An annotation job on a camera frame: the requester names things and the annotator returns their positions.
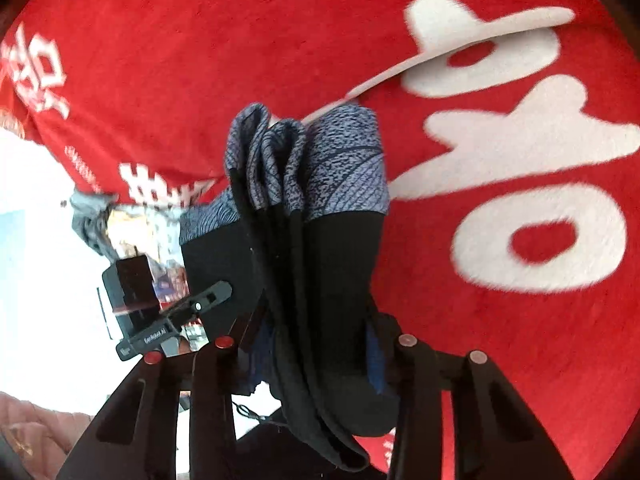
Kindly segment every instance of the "black cable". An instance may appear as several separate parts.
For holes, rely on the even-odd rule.
[[[287,427],[287,424],[285,422],[278,422],[277,420],[273,420],[270,415],[258,415],[244,404],[238,404],[237,402],[233,401],[231,402],[236,407],[236,412],[238,412],[238,415],[244,416],[245,418],[250,418],[251,420],[256,420],[259,424],[272,424],[273,426],[279,426],[281,428]]]

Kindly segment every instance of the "black clamp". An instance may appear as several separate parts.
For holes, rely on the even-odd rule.
[[[200,294],[182,298],[171,308],[161,312],[157,320],[132,337],[125,337],[116,345],[121,361],[157,349],[164,341],[180,335],[182,327],[201,314],[224,303],[231,297],[228,282],[217,282]]]
[[[442,391],[451,392],[456,480],[573,480],[542,424],[484,352],[445,354],[404,334],[396,362],[403,378],[389,480],[441,478]]]

